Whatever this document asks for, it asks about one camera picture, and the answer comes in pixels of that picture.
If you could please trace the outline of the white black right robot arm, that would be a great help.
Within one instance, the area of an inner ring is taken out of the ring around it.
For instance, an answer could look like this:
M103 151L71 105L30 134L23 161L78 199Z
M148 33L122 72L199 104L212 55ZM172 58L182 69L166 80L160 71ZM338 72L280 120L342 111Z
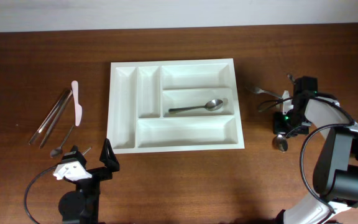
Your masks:
M318 90L316 78L288 78L293 93L286 91L275 102L282 110L273 115L273 145L285 152L288 139L306 135L299 165L308 193L292 208L282 210L275 223L326 223L338 213L358 207L358 123L335 96ZM305 151L317 134L325 142L310 184L305 175Z

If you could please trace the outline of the metal spoon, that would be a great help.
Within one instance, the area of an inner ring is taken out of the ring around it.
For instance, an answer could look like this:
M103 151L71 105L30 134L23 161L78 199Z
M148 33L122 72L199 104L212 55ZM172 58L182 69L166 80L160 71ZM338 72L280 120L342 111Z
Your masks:
M273 148L279 150L280 152L288 151L288 142L285 136L278 134L273 138L272 141Z
M220 109L223 106L224 102L223 100L220 99L214 99L214 100L210 100L208 101L205 105L203 106L191 106L191 107L184 107L184 108L172 108L169 109L168 112L170 114L173 113L181 113L184 111L189 111L189 110L196 110L196 109L206 109L207 111L215 111Z

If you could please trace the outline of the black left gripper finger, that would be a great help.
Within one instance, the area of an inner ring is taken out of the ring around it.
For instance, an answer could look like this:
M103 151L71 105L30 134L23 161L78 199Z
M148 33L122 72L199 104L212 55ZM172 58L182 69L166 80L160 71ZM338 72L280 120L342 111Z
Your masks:
M120 164L112 150L110 140L106 138L101 150L101 155L99 160L104 164L104 166L109 169L111 172L120 171Z
M85 166L87 163L84 155L79 151L79 148L76 145L71 148L70 152L65 153L61 160L61 164L70 162L79 162L82 166Z

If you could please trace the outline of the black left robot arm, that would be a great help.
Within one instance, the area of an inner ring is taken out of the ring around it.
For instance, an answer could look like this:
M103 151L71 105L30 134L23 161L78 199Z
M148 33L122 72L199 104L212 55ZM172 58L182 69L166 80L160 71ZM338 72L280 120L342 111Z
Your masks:
M63 223L98 223L100 183L111 180L120 170L120 164L112 150L109 139L104 140L99 160L102 167L86 169L83 153L73 146L64 154L53 175L75 185L74 191L61 197L58 211Z

